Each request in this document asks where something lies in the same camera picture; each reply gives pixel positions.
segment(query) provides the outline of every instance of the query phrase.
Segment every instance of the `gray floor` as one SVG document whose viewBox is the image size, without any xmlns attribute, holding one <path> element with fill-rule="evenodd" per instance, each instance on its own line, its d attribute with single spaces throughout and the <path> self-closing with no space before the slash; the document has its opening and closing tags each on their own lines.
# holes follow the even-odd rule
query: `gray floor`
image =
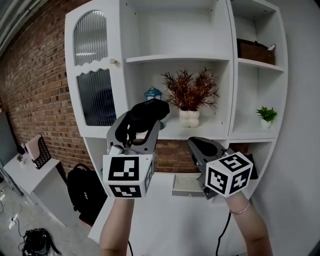
<svg viewBox="0 0 320 256">
<path fill-rule="evenodd" d="M 0 183 L 0 190 L 6 185 L 5 181 Z M 11 221 L 11 218 L 16 214 L 22 235 L 25 234 L 26 230 L 47 229 L 63 256 L 100 255 L 98 244 L 88 238 L 90 227 L 78 218 L 75 217 L 74 223 L 63 227 L 52 220 L 38 205 L 32 204 L 25 197 L 18 196 L 9 187 L 6 187 L 4 192 L 0 193 L 0 200 L 4 206 L 4 212 L 0 213 L 0 251 L 4 256 L 22 255 L 18 250 L 18 245 L 23 242 L 23 239 L 19 236 L 18 225 Z"/>
</svg>

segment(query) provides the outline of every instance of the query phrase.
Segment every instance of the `small potted flower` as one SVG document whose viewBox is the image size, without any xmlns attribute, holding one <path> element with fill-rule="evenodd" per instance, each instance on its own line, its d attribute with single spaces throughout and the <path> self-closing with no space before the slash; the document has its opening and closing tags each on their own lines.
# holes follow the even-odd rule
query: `small potted flower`
<svg viewBox="0 0 320 256">
<path fill-rule="evenodd" d="M 274 108 L 267 109 L 263 106 L 261 109 L 257 109 L 256 112 L 259 114 L 259 117 L 261 117 L 260 123 L 262 128 L 265 130 L 270 128 L 272 120 L 274 120 L 277 115 Z"/>
<path fill-rule="evenodd" d="M 182 127 L 199 126 L 200 107 L 216 107 L 218 86 L 210 69 L 204 67 L 195 78 L 185 69 L 177 72 L 177 77 L 169 72 L 162 76 L 168 93 L 167 102 L 179 109 Z"/>
<path fill-rule="evenodd" d="M 19 162 L 20 165 L 23 166 L 23 165 L 25 164 L 24 158 L 23 158 L 22 154 L 18 154 L 18 156 L 16 157 L 16 159 L 18 160 L 18 162 Z"/>
</svg>

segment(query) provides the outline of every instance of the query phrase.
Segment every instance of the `brown foliage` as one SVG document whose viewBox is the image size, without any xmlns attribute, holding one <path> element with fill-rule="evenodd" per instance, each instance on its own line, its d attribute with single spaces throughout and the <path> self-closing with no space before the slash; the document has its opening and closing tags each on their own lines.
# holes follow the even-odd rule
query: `brown foliage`
<svg viewBox="0 0 320 256">
<path fill-rule="evenodd" d="M 185 69 L 177 72 L 177 78 L 169 72 L 162 74 L 168 93 L 167 102 L 183 111 L 196 111 L 201 106 L 216 107 L 218 88 L 210 70 L 204 67 L 195 79 Z"/>
</svg>

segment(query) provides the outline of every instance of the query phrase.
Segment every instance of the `wooden knob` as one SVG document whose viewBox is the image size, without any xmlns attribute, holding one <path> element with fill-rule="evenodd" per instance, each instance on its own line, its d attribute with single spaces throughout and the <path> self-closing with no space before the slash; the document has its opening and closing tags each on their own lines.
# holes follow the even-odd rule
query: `wooden knob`
<svg viewBox="0 0 320 256">
<path fill-rule="evenodd" d="M 110 59 L 110 64 L 115 64 L 116 62 L 117 62 L 116 59 L 114 59 L 114 58 L 111 58 L 111 59 Z"/>
</svg>

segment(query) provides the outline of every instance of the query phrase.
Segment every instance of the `brick wall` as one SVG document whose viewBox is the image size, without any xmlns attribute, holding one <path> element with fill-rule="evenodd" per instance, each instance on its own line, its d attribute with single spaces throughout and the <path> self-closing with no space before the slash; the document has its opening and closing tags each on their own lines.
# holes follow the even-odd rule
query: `brick wall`
<svg viewBox="0 0 320 256">
<path fill-rule="evenodd" d="M 87 0 L 49 0 L 21 28 L 0 59 L 0 102 L 18 143 L 41 134 L 65 172 L 93 169 L 70 100 L 64 48 L 65 15 Z M 159 140 L 157 171 L 193 172 L 186 141 Z"/>
</svg>

